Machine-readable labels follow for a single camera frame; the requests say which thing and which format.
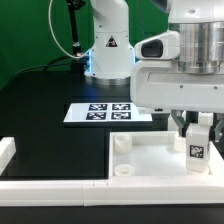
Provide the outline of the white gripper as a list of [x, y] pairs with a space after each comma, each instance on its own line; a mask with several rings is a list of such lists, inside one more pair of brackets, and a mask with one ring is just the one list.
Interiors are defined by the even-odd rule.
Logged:
[[211, 74], [178, 70], [180, 37], [167, 31], [134, 47], [139, 61], [131, 72], [130, 95], [136, 106], [171, 109], [171, 117], [184, 136], [182, 111], [224, 113], [224, 62]]

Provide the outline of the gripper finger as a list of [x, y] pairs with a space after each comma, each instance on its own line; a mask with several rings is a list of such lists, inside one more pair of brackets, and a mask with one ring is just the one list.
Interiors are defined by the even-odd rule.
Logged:
[[219, 142], [222, 138], [222, 129], [224, 128], [224, 114], [216, 113], [215, 120], [214, 120], [214, 134], [215, 134], [215, 141]]

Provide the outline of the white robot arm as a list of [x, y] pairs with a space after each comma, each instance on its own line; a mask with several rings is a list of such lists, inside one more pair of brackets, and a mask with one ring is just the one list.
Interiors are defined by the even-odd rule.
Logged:
[[168, 14], [168, 29], [132, 46], [124, 0], [90, 0], [94, 45], [87, 78], [130, 82], [132, 102], [169, 109], [184, 131], [180, 111], [216, 115], [214, 137], [224, 129], [224, 0], [151, 0]]

